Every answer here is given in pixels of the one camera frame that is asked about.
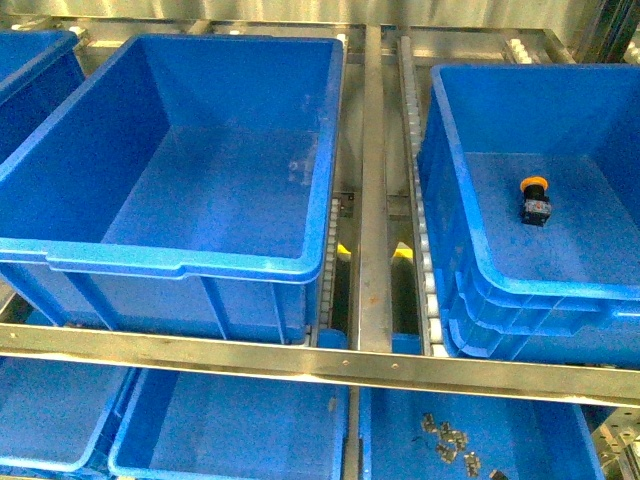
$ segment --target yellow part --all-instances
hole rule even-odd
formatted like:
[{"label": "yellow part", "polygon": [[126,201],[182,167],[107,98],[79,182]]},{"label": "yellow part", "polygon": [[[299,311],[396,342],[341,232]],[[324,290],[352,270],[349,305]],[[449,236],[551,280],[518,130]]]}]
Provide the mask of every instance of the yellow part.
[{"label": "yellow part", "polygon": [[[344,256],[350,257],[351,252],[347,250],[344,245],[339,243],[338,255],[344,255]],[[410,248],[396,248],[396,251],[393,252],[393,258],[406,258],[408,260],[413,260],[413,250],[411,250]]]},{"label": "yellow part", "polygon": [[524,192],[524,189],[530,185],[540,185],[545,190],[549,188],[549,182],[544,177],[527,177],[520,183],[520,190]]}]

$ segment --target metal clip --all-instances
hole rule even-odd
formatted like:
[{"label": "metal clip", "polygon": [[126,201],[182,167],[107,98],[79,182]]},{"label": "metal clip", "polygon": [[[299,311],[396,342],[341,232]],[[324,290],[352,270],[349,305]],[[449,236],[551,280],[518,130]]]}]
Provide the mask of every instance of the metal clip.
[{"label": "metal clip", "polygon": [[467,444],[469,443],[469,436],[464,432],[454,430],[453,441],[456,445],[456,450],[458,450],[459,452],[464,452],[467,449]]},{"label": "metal clip", "polygon": [[467,476],[476,478],[480,475],[480,459],[475,452],[471,452],[464,456],[464,464],[467,467]]},{"label": "metal clip", "polygon": [[440,455],[440,459],[444,463],[448,463],[448,464],[453,463],[453,461],[458,456],[457,450],[453,448],[449,448],[446,445],[442,445],[441,443],[436,445],[436,453]]},{"label": "metal clip", "polygon": [[491,480],[509,480],[507,476],[504,473],[502,473],[500,470],[493,470],[489,474],[489,478]]},{"label": "metal clip", "polygon": [[449,422],[442,422],[440,424],[440,439],[443,442],[455,443],[455,432]]},{"label": "metal clip", "polygon": [[427,433],[438,433],[438,427],[436,426],[436,421],[432,413],[425,413],[420,425],[422,426],[422,430]]}]

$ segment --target plastic crate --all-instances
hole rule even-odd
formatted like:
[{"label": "plastic crate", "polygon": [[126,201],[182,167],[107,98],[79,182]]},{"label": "plastic crate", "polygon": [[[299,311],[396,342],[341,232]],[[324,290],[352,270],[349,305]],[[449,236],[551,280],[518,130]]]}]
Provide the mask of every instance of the plastic crate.
[{"label": "plastic crate", "polygon": [[55,325],[302,342],[341,58],[330,39],[129,40],[1,166],[0,274]]},{"label": "plastic crate", "polygon": [[[319,345],[345,348],[336,331]],[[146,370],[109,456],[119,476],[340,480],[348,388]]]},{"label": "plastic crate", "polygon": [[84,80],[74,33],[0,32],[0,162]]},{"label": "plastic crate", "polygon": [[[397,353],[418,354],[419,339],[396,335]],[[438,433],[422,429],[430,413],[438,428],[467,434],[466,450],[445,463]],[[603,480],[580,407],[572,404],[362,389],[360,436],[364,480],[459,480],[469,478],[464,455],[480,461],[478,478],[493,470],[509,480]]]},{"label": "plastic crate", "polygon": [[108,477],[138,370],[0,358],[0,473]]},{"label": "plastic crate", "polygon": [[462,299],[440,313],[445,346],[452,356],[640,367],[638,319],[620,319],[608,329],[585,326],[572,336],[517,335],[476,324]]},{"label": "plastic crate", "polygon": [[[573,335],[638,316],[640,71],[432,72],[419,163],[441,307],[463,295],[475,323],[519,335]],[[519,217],[519,185],[531,175],[550,182],[542,228]]]}]

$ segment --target shelving unit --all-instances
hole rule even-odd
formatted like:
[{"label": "shelving unit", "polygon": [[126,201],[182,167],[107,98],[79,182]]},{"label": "shelving unit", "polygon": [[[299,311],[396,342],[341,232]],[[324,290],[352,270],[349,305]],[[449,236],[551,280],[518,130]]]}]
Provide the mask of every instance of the shelving unit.
[{"label": "shelving unit", "polygon": [[[46,16],[5,17],[0,25],[14,29],[73,27],[81,38],[76,55],[88,74],[126,38],[142,32],[342,39],[348,55],[334,181],[335,224],[331,225],[337,237],[328,244],[321,328],[330,325],[331,304],[338,296],[334,278],[338,243],[352,252],[348,351],[315,348],[317,331],[310,332],[305,346],[282,346],[28,326],[24,321],[30,307],[4,288],[0,292],[0,355],[350,385],[351,436],[345,452],[345,479],[358,478],[358,387],[577,402],[627,410],[640,407],[640,371],[447,358],[442,346],[421,188],[415,176],[415,155],[430,100],[428,70],[443,62],[573,62],[552,32]],[[518,56],[514,39],[524,46],[526,57]],[[422,356],[390,353],[394,322],[389,258],[399,241],[413,246],[415,285],[407,288],[416,291]],[[610,433],[602,449],[623,433],[636,438],[640,430],[635,428],[629,425]],[[0,476],[0,480],[9,478]]]}]

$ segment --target steel shelf frame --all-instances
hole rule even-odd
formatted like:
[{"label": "steel shelf frame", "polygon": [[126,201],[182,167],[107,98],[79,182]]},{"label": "steel shelf frame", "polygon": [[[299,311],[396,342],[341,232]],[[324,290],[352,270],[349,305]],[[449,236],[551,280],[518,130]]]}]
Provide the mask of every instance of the steel shelf frame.
[{"label": "steel shelf frame", "polygon": [[[510,46],[513,39],[521,40],[533,63],[572,63],[571,55],[552,32],[206,20],[195,23],[67,17],[0,20],[0,25],[13,25],[17,29],[78,27],[82,45],[77,54],[88,72],[127,36],[143,31],[338,36],[348,48],[348,65],[362,69],[364,79],[362,173],[358,185],[348,192],[356,200],[353,223],[359,239],[351,262],[349,350],[319,349],[313,346],[313,341],[307,346],[283,346],[30,326],[24,324],[30,307],[3,287],[0,288],[0,355],[349,385],[352,409],[350,437],[345,449],[345,479],[358,478],[359,387],[640,407],[640,371],[607,366],[457,359],[438,354],[443,350],[438,345],[442,341],[438,333],[439,315],[437,303],[433,304],[435,291],[429,251],[425,248],[428,243],[424,245],[426,223],[421,210],[420,185],[415,176],[415,155],[426,118],[423,108],[428,106],[426,70],[442,62],[518,62]],[[118,32],[117,35],[105,36],[104,32],[110,28]],[[395,70],[394,75],[399,79],[392,92],[385,92],[387,69]],[[402,105],[402,127],[397,130],[401,138],[396,140],[403,146],[404,157],[396,165],[402,165],[407,184],[402,198],[409,206],[408,223],[413,231],[419,310],[416,322],[421,326],[423,343],[421,356],[391,353],[388,210],[390,196],[395,192],[388,191],[387,176],[395,170],[389,167],[385,153],[385,139],[389,138],[385,125],[385,93],[399,99]],[[335,197],[340,198],[345,192],[339,189],[335,193]],[[333,252],[336,245],[335,241],[331,244]],[[327,269],[329,275],[333,271],[333,265]],[[333,284],[327,285],[327,291],[332,293]],[[10,478],[18,477],[0,475],[0,480]]]}]

